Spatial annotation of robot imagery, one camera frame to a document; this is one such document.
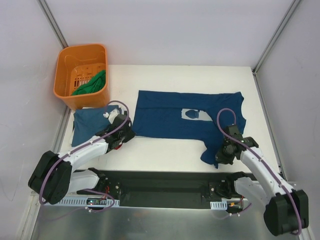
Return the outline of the dark blue t shirt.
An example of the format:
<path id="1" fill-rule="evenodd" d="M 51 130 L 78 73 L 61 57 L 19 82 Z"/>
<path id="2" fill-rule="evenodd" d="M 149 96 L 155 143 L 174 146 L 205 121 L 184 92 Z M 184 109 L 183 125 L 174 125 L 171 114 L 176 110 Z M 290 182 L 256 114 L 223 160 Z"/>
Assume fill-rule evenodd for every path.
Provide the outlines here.
<path id="1" fill-rule="evenodd" d="M 132 130 L 137 136 L 198 140 L 205 145 L 200 159 L 215 167 L 223 144 L 219 130 L 236 124 L 244 132 L 241 92 L 202 94 L 140 90 Z"/>

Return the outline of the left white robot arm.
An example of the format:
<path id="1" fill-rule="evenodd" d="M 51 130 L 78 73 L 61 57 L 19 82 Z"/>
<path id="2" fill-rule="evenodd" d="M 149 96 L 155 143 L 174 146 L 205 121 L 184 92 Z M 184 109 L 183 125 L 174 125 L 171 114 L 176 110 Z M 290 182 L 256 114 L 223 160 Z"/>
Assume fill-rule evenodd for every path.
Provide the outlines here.
<path id="1" fill-rule="evenodd" d="M 107 114 L 109 125 L 84 143 L 65 152 L 46 151 L 40 158 L 28 187 L 42 203 L 55 205 L 68 193 L 87 192 L 107 196 L 107 177 L 94 167 L 79 171 L 90 160 L 117 150 L 135 137 L 128 113 Z"/>

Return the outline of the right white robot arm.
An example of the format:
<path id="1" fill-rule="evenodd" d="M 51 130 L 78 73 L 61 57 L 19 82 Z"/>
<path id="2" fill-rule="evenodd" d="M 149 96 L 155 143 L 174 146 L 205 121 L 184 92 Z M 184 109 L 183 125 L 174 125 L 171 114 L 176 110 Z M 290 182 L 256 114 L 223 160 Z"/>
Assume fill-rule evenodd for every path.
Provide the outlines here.
<path id="1" fill-rule="evenodd" d="M 253 174 L 257 183 L 243 171 L 231 173 L 215 188 L 217 195 L 231 199 L 245 197 L 260 209 L 264 223 L 274 236 L 291 233 L 300 235 L 309 226 L 309 198 L 304 190 L 296 190 L 273 170 L 264 159 L 258 143 L 243 137 L 237 125 L 221 130 L 223 143 L 215 160 L 231 165 L 241 161 Z"/>

